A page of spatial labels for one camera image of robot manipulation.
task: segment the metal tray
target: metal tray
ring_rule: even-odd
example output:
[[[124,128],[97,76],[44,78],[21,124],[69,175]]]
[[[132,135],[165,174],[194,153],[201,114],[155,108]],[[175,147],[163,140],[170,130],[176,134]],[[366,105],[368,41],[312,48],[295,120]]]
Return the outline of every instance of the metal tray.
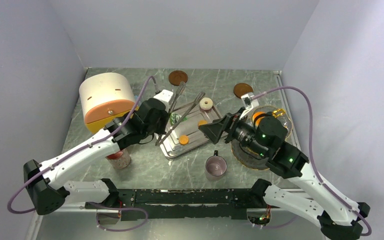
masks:
[[[186,112],[186,110],[192,105],[191,103],[188,103],[186,105],[183,105],[173,111],[173,113],[182,115]],[[202,110],[200,108],[200,105],[198,104],[196,107],[194,107],[190,113],[186,116],[186,120],[181,122],[170,134],[170,136],[167,137],[166,140],[164,140],[160,148],[162,152],[164,153],[164,156],[167,159],[173,159],[176,158],[182,154],[185,154],[187,152],[190,152],[191,150],[208,143],[210,140],[204,136],[204,134],[198,129],[198,123],[201,120],[205,120],[208,123],[212,123],[213,120],[221,119],[223,116],[219,112],[219,110],[216,108],[216,104],[214,103],[212,108],[210,110]],[[167,126],[165,127],[166,132],[170,129],[172,125],[170,124],[170,121],[167,123]],[[179,137],[182,135],[186,135],[189,137],[189,143],[186,145],[181,145],[179,143]],[[227,135],[226,132],[223,133],[222,137],[225,137]]]

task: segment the gray wall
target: gray wall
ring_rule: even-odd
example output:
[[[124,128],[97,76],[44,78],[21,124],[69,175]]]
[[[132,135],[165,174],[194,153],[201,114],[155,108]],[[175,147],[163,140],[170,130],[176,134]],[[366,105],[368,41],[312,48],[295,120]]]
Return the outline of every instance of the gray wall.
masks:
[[[24,239],[31,214],[7,201],[23,182],[23,164],[61,153],[85,74],[46,0],[0,0],[0,240]],[[32,207],[24,191],[14,207]]]
[[[384,239],[384,0],[320,1],[282,78],[312,100],[319,170],[370,204],[373,235],[364,239]],[[306,104],[297,93],[287,96],[307,152]]]
[[[279,70],[318,0],[51,0],[87,67]]]

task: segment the orange disc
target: orange disc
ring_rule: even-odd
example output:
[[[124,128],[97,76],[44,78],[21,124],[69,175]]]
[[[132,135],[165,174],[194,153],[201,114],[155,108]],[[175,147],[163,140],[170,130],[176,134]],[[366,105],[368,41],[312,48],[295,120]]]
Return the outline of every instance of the orange disc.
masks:
[[[265,112],[263,112],[263,111],[258,111],[258,112],[256,112],[256,113],[254,113],[254,115],[252,115],[252,122],[254,123],[254,120],[259,116],[259,115],[261,115],[261,114],[265,114]],[[259,117],[258,119],[257,119],[257,121],[255,122],[255,126],[258,126],[259,124],[260,124],[260,121],[261,121],[261,119],[263,119],[264,117],[262,116],[262,117]]]
[[[201,125],[204,125],[204,124],[207,124],[208,122],[205,121],[205,120],[201,120],[198,122],[198,127],[201,126]]]
[[[181,136],[179,137],[179,143],[180,143],[181,145],[186,145],[186,144],[188,144],[188,143],[189,143],[189,137],[186,136],[186,135],[181,135]]]

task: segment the metal tongs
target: metal tongs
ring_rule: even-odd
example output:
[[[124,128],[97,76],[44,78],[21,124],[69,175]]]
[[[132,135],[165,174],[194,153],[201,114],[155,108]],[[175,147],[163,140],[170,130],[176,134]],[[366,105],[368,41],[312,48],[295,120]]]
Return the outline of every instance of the metal tongs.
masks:
[[[186,88],[186,83],[184,81],[181,81],[178,88],[176,89],[176,92],[174,93],[173,102],[171,103],[170,108],[168,109],[168,117],[170,117],[173,110],[175,109],[176,103],[178,102],[178,99],[180,95],[182,95],[185,88]]]
[[[200,104],[200,101],[204,98],[204,96],[205,96],[205,92],[202,91],[202,92],[198,93],[198,95],[195,97],[195,100],[193,100],[192,105],[181,115],[181,118],[179,120],[177,120],[173,126],[170,127],[170,129],[165,134],[165,136],[162,139],[161,139],[161,136],[159,136],[159,138],[156,140],[155,146],[160,145],[162,142],[164,142],[164,140],[166,140],[170,136],[170,134],[173,132],[173,130],[183,121],[183,119],[186,118],[186,116],[192,111],[192,109],[194,109],[198,104]],[[168,110],[168,112],[169,112],[168,117],[169,118],[171,117],[171,114],[174,110],[174,106],[176,105],[177,99],[174,98],[173,103],[171,104],[173,107],[170,107],[170,109]]]

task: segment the orange-white container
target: orange-white container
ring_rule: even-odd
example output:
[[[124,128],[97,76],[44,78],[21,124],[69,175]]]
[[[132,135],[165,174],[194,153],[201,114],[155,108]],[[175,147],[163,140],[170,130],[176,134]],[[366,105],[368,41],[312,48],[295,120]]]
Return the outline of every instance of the orange-white container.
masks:
[[[92,133],[97,133],[113,118],[128,113],[135,104],[129,81],[115,72],[89,77],[78,92],[84,124]]]

